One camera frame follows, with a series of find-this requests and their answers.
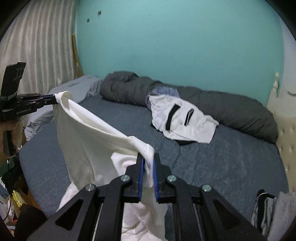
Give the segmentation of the white long-sleeve shirt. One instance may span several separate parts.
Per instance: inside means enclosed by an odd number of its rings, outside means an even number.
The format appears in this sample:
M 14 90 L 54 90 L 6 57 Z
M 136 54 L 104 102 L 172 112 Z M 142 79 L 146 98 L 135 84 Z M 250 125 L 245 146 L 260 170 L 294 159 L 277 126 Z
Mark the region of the white long-sleeve shirt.
M 140 203 L 125 205 L 121 239 L 165 240 L 168 208 L 158 204 L 154 195 L 154 148 L 134 136 L 126 136 L 77 104 L 69 91 L 55 97 L 57 137 L 71 181 L 59 207 L 87 184 L 102 186 L 125 174 L 141 154 L 145 160 L 142 198 Z

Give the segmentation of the grey and black folded clothes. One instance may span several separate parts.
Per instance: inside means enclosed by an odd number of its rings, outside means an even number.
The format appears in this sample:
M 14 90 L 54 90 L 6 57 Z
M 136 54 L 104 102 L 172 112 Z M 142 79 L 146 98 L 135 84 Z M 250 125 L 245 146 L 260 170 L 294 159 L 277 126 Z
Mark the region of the grey and black folded clothes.
M 251 224 L 267 240 L 295 240 L 295 192 L 257 192 Z

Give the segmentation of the dark blue bed sheet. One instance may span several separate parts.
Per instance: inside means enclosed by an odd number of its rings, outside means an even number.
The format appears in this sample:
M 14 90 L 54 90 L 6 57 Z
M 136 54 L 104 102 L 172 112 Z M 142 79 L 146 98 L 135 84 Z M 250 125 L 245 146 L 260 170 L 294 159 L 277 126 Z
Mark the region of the dark blue bed sheet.
M 139 128 L 147 144 L 154 131 L 146 127 L 144 117 L 136 116 L 134 111 L 127 111 L 123 118 L 116 121 L 118 126 Z M 186 183 L 200 187 L 211 185 L 235 209 L 237 205 L 252 208 L 251 199 L 255 189 L 252 182 L 259 180 L 273 187 L 287 188 L 287 178 L 283 170 L 278 150 L 275 145 L 249 138 L 247 146 L 235 145 L 239 133 L 228 131 L 222 136 L 216 131 L 212 142 L 205 144 L 174 145 L 159 154 L 161 164 L 170 167 L 171 173 Z

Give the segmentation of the striped beige curtain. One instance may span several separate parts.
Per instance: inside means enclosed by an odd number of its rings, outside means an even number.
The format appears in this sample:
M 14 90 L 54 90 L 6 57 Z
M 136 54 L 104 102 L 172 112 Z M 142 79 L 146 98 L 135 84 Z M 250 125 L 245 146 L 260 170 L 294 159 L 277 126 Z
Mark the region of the striped beige curtain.
M 26 63 L 19 93 L 48 93 L 75 77 L 72 32 L 76 1 L 30 1 L 1 40 L 1 74 Z

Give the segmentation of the white garment with black stripes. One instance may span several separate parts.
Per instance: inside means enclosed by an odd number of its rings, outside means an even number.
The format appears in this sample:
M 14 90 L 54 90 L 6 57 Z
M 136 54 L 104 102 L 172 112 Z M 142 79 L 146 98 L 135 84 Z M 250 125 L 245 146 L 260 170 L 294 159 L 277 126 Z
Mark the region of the white garment with black stripes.
M 150 95 L 152 125 L 175 141 L 209 144 L 218 121 L 195 105 L 170 95 Z

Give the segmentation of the dark grey rolled duvet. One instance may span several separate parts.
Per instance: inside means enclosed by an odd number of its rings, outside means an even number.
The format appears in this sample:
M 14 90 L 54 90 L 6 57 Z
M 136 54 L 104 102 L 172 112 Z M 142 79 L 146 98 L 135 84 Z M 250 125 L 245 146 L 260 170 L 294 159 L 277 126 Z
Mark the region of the dark grey rolled duvet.
M 269 143 L 278 140 L 278 126 L 272 113 L 257 100 L 243 95 L 170 85 L 128 71 L 107 75 L 99 93 L 108 101 L 146 106 L 153 90 L 172 90 L 222 125 Z

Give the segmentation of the light blue garment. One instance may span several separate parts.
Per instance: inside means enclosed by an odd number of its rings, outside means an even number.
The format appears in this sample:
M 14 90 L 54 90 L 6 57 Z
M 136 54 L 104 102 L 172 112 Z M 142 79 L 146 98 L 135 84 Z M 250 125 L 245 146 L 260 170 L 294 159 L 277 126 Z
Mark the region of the light blue garment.
M 157 86 L 153 90 L 151 90 L 145 98 L 145 104 L 149 110 L 151 110 L 151 102 L 149 100 L 149 97 L 151 95 L 169 95 L 178 98 L 180 97 L 178 90 L 173 87 Z

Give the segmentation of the cream tufted headboard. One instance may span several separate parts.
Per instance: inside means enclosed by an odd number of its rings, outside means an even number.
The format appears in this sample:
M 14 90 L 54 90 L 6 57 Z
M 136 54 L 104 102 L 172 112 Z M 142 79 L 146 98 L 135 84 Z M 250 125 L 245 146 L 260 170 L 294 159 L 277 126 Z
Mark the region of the cream tufted headboard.
M 289 191 L 295 192 L 295 94 L 288 91 L 285 96 L 279 97 L 279 78 L 279 73 L 275 73 L 267 109 L 277 124 L 276 146 L 285 168 Z

